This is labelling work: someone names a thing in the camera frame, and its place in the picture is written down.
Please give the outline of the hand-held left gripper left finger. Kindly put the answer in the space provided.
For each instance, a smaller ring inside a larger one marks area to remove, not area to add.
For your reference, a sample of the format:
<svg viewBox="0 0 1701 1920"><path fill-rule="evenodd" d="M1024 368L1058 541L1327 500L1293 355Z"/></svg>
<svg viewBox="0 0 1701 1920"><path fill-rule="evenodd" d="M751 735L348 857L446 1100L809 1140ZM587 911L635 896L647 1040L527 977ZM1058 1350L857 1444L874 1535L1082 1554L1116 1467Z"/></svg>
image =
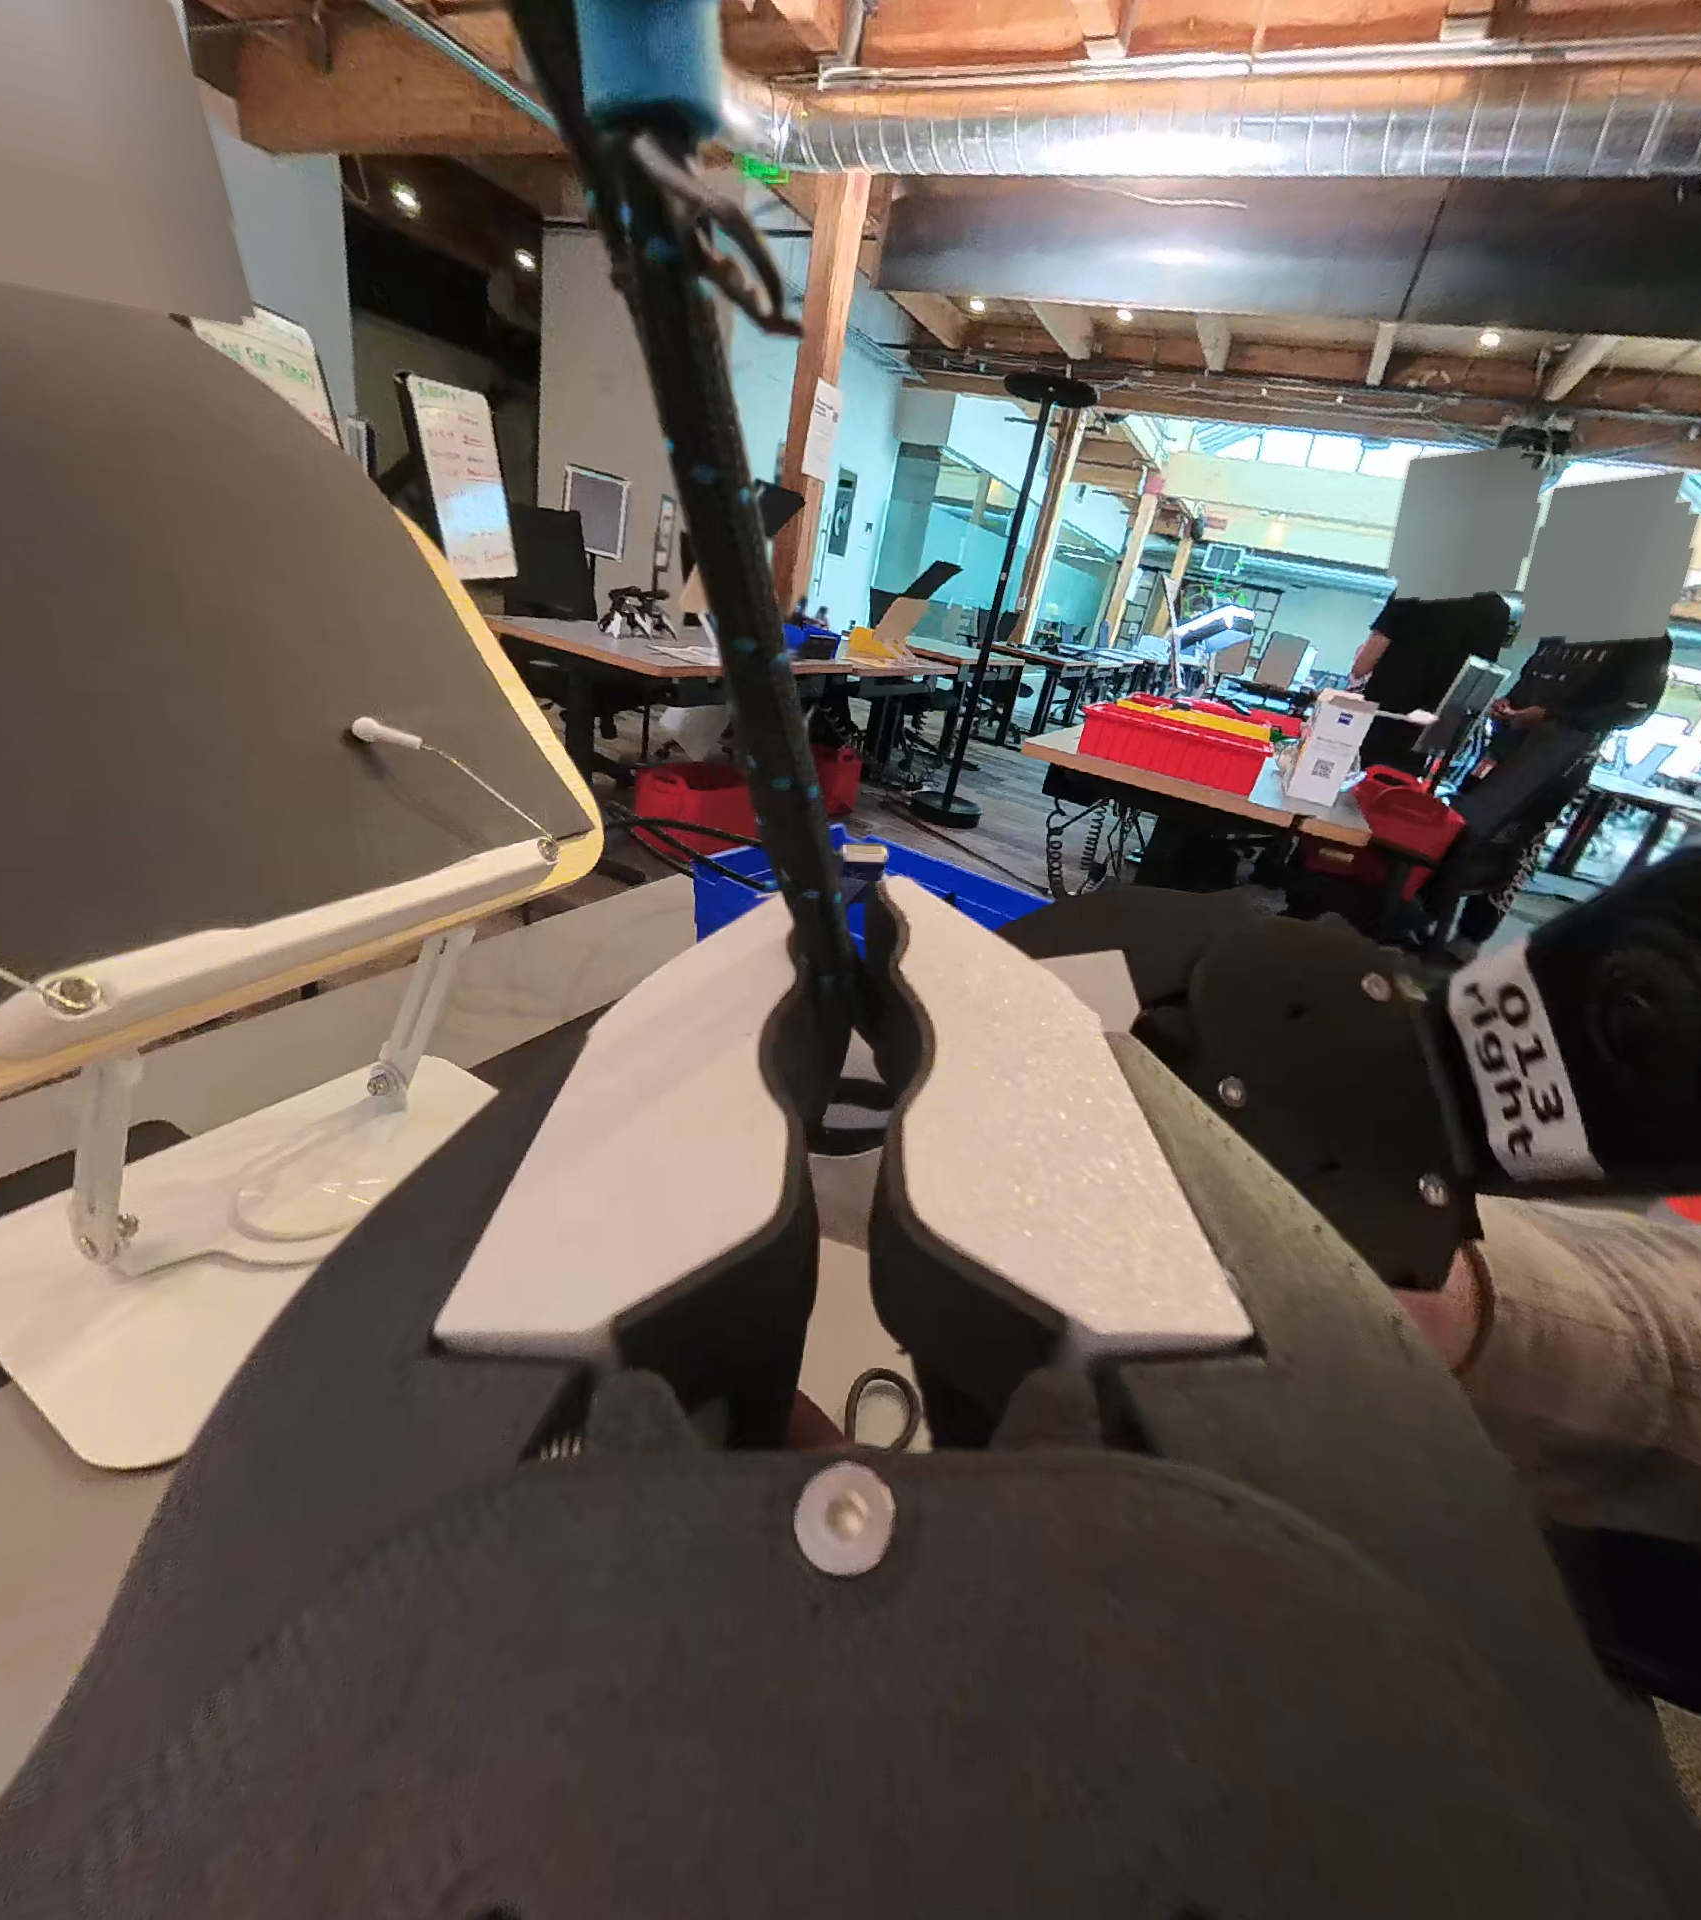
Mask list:
<svg viewBox="0 0 1701 1920"><path fill-rule="evenodd" d="M651 1371L783 1419L814 1308L820 1068L770 898L588 1033L432 1323L458 1355Z"/></svg>

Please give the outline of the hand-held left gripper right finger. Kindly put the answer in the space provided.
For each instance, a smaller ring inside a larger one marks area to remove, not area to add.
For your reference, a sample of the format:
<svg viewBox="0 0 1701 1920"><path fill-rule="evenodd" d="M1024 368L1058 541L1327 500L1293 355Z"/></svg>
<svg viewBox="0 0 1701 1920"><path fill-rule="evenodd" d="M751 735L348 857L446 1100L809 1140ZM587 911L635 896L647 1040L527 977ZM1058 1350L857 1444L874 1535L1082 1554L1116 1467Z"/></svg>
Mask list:
<svg viewBox="0 0 1701 1920"><path fill-rule="evenodd" d="M1093 1396L1137 1363L1260 1357L1108 1019L1116 954L1019 951L923 881L868 898L876 1064L894 1103L868 1286L931 1444L984 1448L1027 1380Z"/></svg>

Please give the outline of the person's right forearm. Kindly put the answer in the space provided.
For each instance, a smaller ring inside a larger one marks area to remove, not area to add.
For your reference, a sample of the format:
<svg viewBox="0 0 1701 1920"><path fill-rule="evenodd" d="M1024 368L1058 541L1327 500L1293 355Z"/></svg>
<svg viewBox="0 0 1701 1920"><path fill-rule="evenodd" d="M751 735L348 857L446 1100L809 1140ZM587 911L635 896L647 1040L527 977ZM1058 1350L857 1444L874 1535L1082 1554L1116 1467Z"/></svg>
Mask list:
<svg viewBox="0 0 1701 1920"><path fill-rule="evenodd" d="M1396 1304L1537 1516L1701 1545L1701 1221L1487 1197L1482 1224Z"/></svg>

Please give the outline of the red chair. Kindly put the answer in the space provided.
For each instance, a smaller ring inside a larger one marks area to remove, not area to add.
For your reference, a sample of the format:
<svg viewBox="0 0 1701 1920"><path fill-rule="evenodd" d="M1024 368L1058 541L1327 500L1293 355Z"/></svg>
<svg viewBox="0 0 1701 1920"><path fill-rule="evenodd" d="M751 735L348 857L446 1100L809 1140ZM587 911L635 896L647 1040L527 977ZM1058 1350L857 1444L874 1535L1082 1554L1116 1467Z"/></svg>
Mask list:
<svg viewBox="0 0 1701 1920"><path fill-rule="evenodd" d="M1467 827L1434 787L1393 766L1372 766L1351 790L1351 801L1369 830L1369 845L1406 862L1406 892L1413 896L1435 874Z"/></svg>

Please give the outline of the white box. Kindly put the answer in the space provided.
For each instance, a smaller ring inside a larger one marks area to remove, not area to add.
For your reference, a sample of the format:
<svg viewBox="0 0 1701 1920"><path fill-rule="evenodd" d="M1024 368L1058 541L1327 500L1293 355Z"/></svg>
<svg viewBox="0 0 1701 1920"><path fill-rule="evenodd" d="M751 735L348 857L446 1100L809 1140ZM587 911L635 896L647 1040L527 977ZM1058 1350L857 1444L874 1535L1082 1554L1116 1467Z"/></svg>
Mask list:
<svg viewBox="0 0 1701 1920"><path fill-rule="evenodd" d="M1308 717L1286 774L1286 798L1298 808L1331 808L1360 766L1382 708L1364 694L1323 689Z"/></svg>

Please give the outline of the blue plastic bin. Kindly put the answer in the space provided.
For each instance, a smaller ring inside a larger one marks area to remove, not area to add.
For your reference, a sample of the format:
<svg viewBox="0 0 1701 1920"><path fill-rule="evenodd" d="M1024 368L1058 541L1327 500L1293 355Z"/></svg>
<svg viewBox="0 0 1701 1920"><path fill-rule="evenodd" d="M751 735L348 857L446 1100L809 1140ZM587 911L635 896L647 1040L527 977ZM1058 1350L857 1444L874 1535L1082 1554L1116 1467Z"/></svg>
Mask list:
<svg viewBox="0 0 1701 1920"><path fill-rule="evenodd" d="M1027 885L965 868L956 862L923 853L881 835L847 831L830 825L833 847L883 852L888 878L908 878L934 898L945 899L966 920L989 929L1027 917L1050 903ZM693 937L710 939L722 927L748 913L775 892L775 875L767 853L752 844L736 844L693 862Z"/></svg>

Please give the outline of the red storage bins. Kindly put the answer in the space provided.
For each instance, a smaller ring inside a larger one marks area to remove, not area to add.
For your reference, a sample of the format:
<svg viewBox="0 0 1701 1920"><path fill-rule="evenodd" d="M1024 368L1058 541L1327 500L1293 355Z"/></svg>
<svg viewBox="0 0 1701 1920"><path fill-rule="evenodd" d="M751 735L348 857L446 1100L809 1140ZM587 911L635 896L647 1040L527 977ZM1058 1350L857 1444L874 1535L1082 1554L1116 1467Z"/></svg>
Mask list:
<svg viewBox="0 0 1701 1920"><path fill-rule="evenodd" d="M1137 691L1088 705L1077 751L1247 798L1273 753L1273 730L1221 705Z"/></svg>

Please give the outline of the black wood-edged board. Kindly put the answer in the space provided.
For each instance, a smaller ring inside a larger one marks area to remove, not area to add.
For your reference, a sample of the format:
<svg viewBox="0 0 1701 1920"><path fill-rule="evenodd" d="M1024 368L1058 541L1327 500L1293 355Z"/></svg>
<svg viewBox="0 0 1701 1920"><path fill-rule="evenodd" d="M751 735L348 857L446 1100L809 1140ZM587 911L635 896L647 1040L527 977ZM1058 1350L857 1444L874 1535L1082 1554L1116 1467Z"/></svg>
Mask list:
<svg viewBox="0 0 1701 1920"><path fill-rule="evenodd" d="M602 838L338 446L186 326L0 284L0 1100L561 892Z"/></svg>

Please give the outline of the whiteboard on stand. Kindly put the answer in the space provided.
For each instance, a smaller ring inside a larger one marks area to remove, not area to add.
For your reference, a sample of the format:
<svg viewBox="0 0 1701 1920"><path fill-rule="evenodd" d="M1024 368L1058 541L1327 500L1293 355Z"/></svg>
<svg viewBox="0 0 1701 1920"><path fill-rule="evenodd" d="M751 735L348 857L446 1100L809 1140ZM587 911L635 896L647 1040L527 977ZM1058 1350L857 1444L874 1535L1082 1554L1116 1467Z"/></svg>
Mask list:
<svg viewBox="0 0 1701 1920"><path fill-rule="evenodd" d="M478 390L396 372L396 393L425 474L432 539L464 581L519 575L510 500L493 405Z"/></svg>

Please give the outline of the whiteboard with green notes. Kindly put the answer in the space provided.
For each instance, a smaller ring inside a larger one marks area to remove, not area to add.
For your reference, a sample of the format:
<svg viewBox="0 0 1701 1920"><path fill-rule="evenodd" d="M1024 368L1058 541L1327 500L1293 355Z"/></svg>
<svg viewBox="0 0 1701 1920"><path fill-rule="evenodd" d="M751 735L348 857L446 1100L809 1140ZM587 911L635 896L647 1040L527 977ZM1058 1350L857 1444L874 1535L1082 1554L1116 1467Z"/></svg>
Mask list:
<svg viewBox="0 0 1701 1920"><path fill-rule="evenodd" d="M266 306L254 306L240 319L182 315L182 323L287 400L333 446L343 446L331 383L304 326Z"/></svg>

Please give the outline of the silver ceiling duct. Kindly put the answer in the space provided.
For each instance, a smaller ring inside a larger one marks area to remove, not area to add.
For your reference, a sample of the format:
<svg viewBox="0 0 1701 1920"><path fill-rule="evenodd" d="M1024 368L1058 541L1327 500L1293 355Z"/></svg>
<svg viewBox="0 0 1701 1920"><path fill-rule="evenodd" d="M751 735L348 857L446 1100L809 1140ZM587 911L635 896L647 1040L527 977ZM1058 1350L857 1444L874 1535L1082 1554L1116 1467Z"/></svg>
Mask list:
<svg viewBox="0 0 1701 1920"><path fill-rule="evenodd" d="M1701 60L956 86L734 76L734 152L916 179L1701 179Z"/></svg>

